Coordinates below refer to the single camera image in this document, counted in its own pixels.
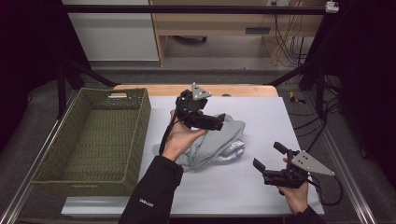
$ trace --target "person's right hand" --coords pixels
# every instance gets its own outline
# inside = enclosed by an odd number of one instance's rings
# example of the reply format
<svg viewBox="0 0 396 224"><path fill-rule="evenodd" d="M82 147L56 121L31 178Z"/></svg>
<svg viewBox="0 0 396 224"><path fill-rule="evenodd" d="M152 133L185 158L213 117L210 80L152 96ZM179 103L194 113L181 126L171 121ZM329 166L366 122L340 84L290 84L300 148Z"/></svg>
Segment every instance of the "person's right hand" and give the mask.
<svg viewBox="0 0 396 224"><path fill-rule="evenodd" d="M304 182L299 189L289 189L286 187L279 188L286 197L290 211L297 215L302 213L308 207L308 183Z"/></svg>

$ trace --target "human hand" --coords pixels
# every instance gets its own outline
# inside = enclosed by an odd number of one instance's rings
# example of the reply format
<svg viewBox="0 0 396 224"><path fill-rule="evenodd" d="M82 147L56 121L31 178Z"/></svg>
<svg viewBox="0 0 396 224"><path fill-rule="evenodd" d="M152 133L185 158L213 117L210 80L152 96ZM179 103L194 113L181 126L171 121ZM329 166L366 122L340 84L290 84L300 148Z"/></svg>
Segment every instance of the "human hand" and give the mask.
<svg viewBox="0 0 396 224"><path fill-rule="evenodd" d="M302 213L308 207L308 183L304 182L298 189L289 189L286 187L279 188L286 197L290 211L297 215Z"/></svg>
<svg viewBox="0 0 396 224"><path fill-rule="evenodd" d="M175 115L175 110L171 111L171 120ZM206 130L191 130L187 128L182 122L175 119L175 125L169 133L168 139L165 144L162 156L165 158L176 161L177 158L183 154L192 143L200 136L206 133Z"/></svg>

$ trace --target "black metal pole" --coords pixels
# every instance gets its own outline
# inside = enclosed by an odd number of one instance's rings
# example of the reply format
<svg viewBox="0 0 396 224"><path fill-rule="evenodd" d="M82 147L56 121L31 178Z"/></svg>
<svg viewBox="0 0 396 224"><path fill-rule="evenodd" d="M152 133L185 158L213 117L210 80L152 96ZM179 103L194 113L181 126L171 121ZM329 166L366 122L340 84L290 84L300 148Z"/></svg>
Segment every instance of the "black metal pole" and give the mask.
<svg viewBox="0 0 396 224"><path fill-rule="evenodd" d="M325 7L230 7L230 6L109 6L45 5L44 9L67 13L197 13L197 14L276 14L324 15Z"/></svg>

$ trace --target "person's left hand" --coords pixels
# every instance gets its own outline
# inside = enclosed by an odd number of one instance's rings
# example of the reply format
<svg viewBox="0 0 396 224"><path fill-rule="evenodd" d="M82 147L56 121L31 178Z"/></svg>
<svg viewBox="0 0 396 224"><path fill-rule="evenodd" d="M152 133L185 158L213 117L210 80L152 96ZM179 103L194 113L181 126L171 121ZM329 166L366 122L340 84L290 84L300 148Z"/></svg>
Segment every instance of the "person's left hand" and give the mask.
<svg viewBox="0 0 396 224"><path fill-rule="evenodd" d="M171 119L174 114L175 110L172 110ZM177 158L183 154L197 138L205 133L206 130L191 130L182 122L177 122L169 133L162 156L171 161L176 161Z"/></svg>

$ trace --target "white wall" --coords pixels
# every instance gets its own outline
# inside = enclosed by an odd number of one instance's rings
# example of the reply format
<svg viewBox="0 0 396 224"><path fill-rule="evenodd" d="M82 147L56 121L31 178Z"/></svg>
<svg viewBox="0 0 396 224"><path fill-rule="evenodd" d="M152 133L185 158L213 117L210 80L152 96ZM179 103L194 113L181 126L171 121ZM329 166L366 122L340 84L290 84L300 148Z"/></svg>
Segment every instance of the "white wall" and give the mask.
<svg viewBox="0 0 396 224"><path fill-rule="evenodd" d="M63 0L65 5L148 5L148 0ZM158 61L149 14L70 13L90 61Z"/></svg>

